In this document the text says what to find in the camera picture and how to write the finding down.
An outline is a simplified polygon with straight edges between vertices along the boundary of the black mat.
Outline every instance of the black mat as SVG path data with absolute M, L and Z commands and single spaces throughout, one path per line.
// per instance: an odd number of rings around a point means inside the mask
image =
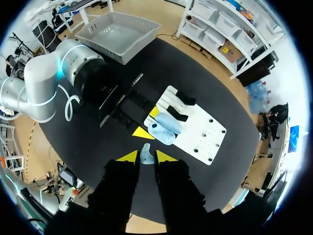
M 192 180 L 206 196 L 206 209 L 222 209 L 247 173 L 259 139 L 255 125 L 241 104 L 199 63 L 160 39 L 154 40 L 126 66 L 116 68 L 126 80 L 144 73 L 136 88 L 153 102 L 168 85 L 195 97 L 197 104 L 227 129 L 213 164 L 207 166 L 173 145 L 132 137 L 112 119 L 101 129 L 86 113 L 74 114 L 72 121 L 67 122 L 64 118 L 66 97 L 59 91 L 56 116 L 41 124 L 41 128 L 61 159 L 81 180 L 95 188 L 109 159 L 118 159 L 149 142 L 152 151 L 159 149 L 174 158 L 184 159 Z M 62 83 L 67 89 L 73 89 L 68 82 Z M 151 165 L 141 166 L 132 213 L 164 222 Z

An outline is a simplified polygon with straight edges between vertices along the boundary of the white cable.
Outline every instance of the white cable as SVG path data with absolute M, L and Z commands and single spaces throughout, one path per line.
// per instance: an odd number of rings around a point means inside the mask
M 43 186 L 40 187 L 40 191 L 42 191 L 45 187 L 47 187 L 53 180 L 55 180 L 56 182 L 58 181 L 61 173 L 66 169 L 66 165 L 63 166 L 63 168 L 59 171 L 58 174 L 56 174 L 54 177 L 52 177 L 47 183 L 45 183 Z
M 11 165 L 12 165 L 12 167 L 13 167 L 13 172 L 14 172 L 15 169 L 14 169 L 13 159 L 12 159 L 12 157 L 11 157 L 11 154 L 10 154 L 10 151 L 9 151 L 8 147 L 6 146 L 6 144 L 4 143 L 4 141 L 3 141 L 2 137 L 1 137 L 1 134 L 0 134 L 0 140 L 1 140 L 1 142 L 4 144 L 4 147 L 6 148 L 6 151 L 8 152 L 8 155 L 9 155 L 10 160 L 11 160 Z
M 17 114 L 15 114 L 15 115 L 12 116 L 12 117 L 5 117 L 5 116 L 3 116 L 3 115 L 0 115 L 0 118 L 3 119 L 3 120 L 5 120 L 5 121 L 13 121 L 13 120 L 15 120 L 15 119 L 18 119 L 21 115 L 22 115 L 22 113 L 17 113 Z
M 63 86 L 59 84 L 58 87 L 61 88 L 62 91 L 64 91 L 65 95 L 67 96 L 67 103 L 65 105 L 64 115 L 67 121 L 71 121 L 73 117 L 72 101 L 76 100 L 77 103 L 80 103 L 81 98 L 78 95 L 72 95 L 71 97 L 69 97 L 67 90 Z
M 18 71 L 22 71 L 22 70 L 24 70 L 24 68 L 20 68 L 20 69 L 16 70 L 13 77 L 15 77 L 15 75 L 18 73 Z
M 45 51 L 46 54 L 48 54 L 47 50 L 45 49 L 45 38 L 44 38 L 43 33 L 41 32 L 40 23 L 38 24 L 38 29 L 39 29 L 39 32 L 40 32 L 41 37 L 43 38 L 43 47 L 44 47 L 44 51 Z

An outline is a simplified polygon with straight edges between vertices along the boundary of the cable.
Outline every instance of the cable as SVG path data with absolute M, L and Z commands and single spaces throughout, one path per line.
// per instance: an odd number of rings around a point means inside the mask
M 38 24 L 38 29 L 39 29 L 39 32 L 40 32 L 41 37 L 43 38 L 43 47 L 44 47 L 44 51 L 45 51 L 46 54 L 48 54 L 47 50 L 45 49 L 45 38 L 44 38 L 44 35 L 43 35 L 42 31 L 41 31 L 40 23 Z
M 24 70 L 24 68 L 20 68 L 20 69 L 16 70 L 13 77 L 17 74 L 18 71 L 22 71 L 22 70 Z
M 73 117 L 73 105 L 72 105 L 72 101 L 73 100 L 76 100 L 77 103 L 80 103 L 81 101 L 81 98 L 78 96 L 78 95 L 72 95 L 71 97 L 69 97 L 69 94 L 67 92 L 67 90 L 61 86 L 60 84 L 58 85 L 59 88 L 62 89 L 62 91 L 64 91 L 65 95 L 67 96 L 67 103 L 65 105 L 65 111 L 64 111 L 64 114 L 65 114 L 65 119 L 67 121 L 71 121 L 72 120 L 72 117 Z
M 85 188 L 87 188 L 87 185 L 84 185 L 81 188 L 77 188 L 78 194 L 81 193 Z
M 35 219 L 35 218 L 28 219 L 27 221 L 28 221 L 28 222 L 36 221 L 36 222 L 42 222 L 42 223 L 46 224 L 43 220 L 41 220 L 41 219 Z
M 5 121 L 13 121 L 15 119 L 18 119 L 21 115 L 22 115 L 22 113 L 17 113 L 14 116 L 11 116 L 11 117 L 5 117 L 3 115 L 0 115 L 0 118 L 5 120 Z
M 52 177 L 47 183 L 45 183 L 41 188 L 40 191 L 43 190 L 43 188 L 45 188 L 46 186 L 48 186 L 54 179 L 56 179 L 56 181 L 54 182 L 54 185 L 57 185 L 57 181 L 58 178 L 60 177 L 61 173 L 66 169 L 66 166 L 63 166 L 63 168 L 59 171 L 59 173 L 57 175 L 55 175 L 54 177 Z
M 36 42 L 37 40 L 34 40 L 34 41 L 27 41 L 27 42 L 24 42 L 24 43 L 33 43 L 33 42 Z
M 58 196 L 57 194 L 55 194 L 55 195 L 57 196 L 58 202 L 59 202 L 59 204 L 60 204 L 60 203 L 61 203 L 61 201 L 60 201 L 59 196 Z
M 36 178 L 35 178 L 30 184 L 37 184 L 37 181 L 38 181 L 38 180 L 41 180 L 43 177 L 47 177 L 47 174 L 43 175 L 42 177 L 40 177 L 40 178 L 37 179 L 37 180 L 35 180 L 35 179 L 36 179 Z
M 33 128 L 31 129 L 30 135 L 29 135 L 29 139 L 28 139 L 28 149 L 27 149 L 27 155 L 26 155 L 26 166 L 25 166 L 25 172 L 26 172 L 26 182 L 28 183 L 28 156 L 29 156 L 29 150 L 30 150 L 30 144 L 31 144 L 31 138 L 33 137 L 33 133 L 35 130 L 35 126 L 36 126 L 37 122 L 34 122 Z
M 157 35 L 157 37 L 158 37 L 158 36 L 162 36 L 162 35 L 164 35 L 164 36 L 170 36 L 173 40 L 177 41 L 177 40 L 178 40 L 178 37 L 175 35 L 176 33 L 177 33 L 177 30 L 176 30 L 175 33 L 173 33 L 172 35 L 170 35 L 170 34 L 165 34 L 165 33 L 160 33 L 160 34 Z
M 48 150 L 48 154 L 49 154 L 49 158 L 50 158 L 50 160 L 51 160 L 51 162 L 52 162 L 52 165 L 53 165 L 53 167 L 54 167 L 54 171 L 56 171 L 54 162 L 53 162 L 53 160 L 52 160 L 52 158 L 51 158 L 51 155 L 50 155 L 50 149 L 51 149 L 51 148 L 52 148 L 52 146 L 50 146 L 50 148 L 49 148 L 49 150 Z
M 8 155 L 9 155 L 10 160 L 11 160 L 11 165 L 12 165 L 12 167 L 13 167 L 13 171 L 15 171 L 15 169 L 14 169 L 14 163 L 13 163 L 13 159 L 12 159 L 12 157 L 11 157 L 10 151 L 9 151 L 8 147 L 6 146 L 6 144 L 4 143 L 4 141 L 3 141 L 2 137 L 1 137 L 1 134 L 0 134 L 0 140 L 1 140 L 1 142 L 4 144 L 4 147 L 6 148 L 6 151 L 8 152 Z

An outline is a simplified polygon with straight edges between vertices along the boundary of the pegboard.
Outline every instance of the pegboard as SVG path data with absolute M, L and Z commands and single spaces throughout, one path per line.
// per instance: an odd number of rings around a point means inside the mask
M 177 136 L 174 145 L 199 161 L 211 165 L 222 145 L 226 129 L 199 105 L 184 105 L 175 96 L 176 92 L 174 87 L 169 86 L 156 103 L 162 113 L 169 114 L 166 109 L 171 105 L 180 114 L 188 115 L 186 122 L 179 122 L 182 132 Z M 153 121 L 148 116 L 144 125 L 148 127 Z

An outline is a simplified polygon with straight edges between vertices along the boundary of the robotic arm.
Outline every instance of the robotic arm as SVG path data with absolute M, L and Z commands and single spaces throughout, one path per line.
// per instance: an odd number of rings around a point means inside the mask
M 84 44 L 64 40 L 54 52 L 35 57 L 26 64 L 24 81 L 12 77 L 0 79 L 0 105 L 39 123 L 48 122 L 56 112 L 54 98 L 58 83 L 66 78 L 84 94 L 92 77 L 98 78 L 95 74 L 99 74 L 105 64 L 99 54 Z

